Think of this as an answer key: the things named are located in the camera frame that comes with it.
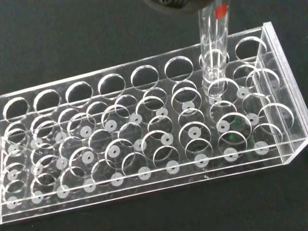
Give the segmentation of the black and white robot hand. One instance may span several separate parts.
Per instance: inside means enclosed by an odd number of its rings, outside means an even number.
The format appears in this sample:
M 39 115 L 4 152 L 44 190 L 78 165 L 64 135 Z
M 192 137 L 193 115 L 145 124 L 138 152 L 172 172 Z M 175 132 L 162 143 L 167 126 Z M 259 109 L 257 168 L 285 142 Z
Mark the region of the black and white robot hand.
M 144 0 L 143 2 L 150 8 L 161 13 L 186 15 L 209 6 L 213 0 Z

